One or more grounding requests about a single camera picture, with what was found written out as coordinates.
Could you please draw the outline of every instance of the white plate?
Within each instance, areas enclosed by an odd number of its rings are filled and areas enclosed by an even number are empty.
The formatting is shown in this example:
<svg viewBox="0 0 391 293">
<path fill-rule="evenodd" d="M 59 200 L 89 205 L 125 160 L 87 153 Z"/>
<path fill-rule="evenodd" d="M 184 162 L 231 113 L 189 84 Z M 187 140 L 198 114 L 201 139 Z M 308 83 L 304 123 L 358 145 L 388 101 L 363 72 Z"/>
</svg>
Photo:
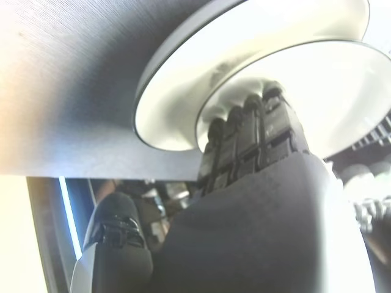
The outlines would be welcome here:
<svg viewBox="0 0 391 293">
<path fill-rule="evenodd" d="M 351 146 L 391 109 L 391 60 L 387 55 L 359 42 L 306 43 L 262 56 L 217 87 L 198 120 L 201 150 L 212 117 L 226 118 L 226 105 L 232 100 L 243 102 L 250 92 L 260 92 L 262 79 L 283 86 L 310 151 L 321 158 Z"/>
<path fill-rule="evenodd" d="M 200 108 L 239 64 L 313 40 L 361 40 L 368 18 L 367 0 L 249 0 L 235 6 L 178 45 L 160 67 L 148 68 L 156 73 L 139 86 L 137 134 L 162 150 L 197 147 Z"/>
</svg>

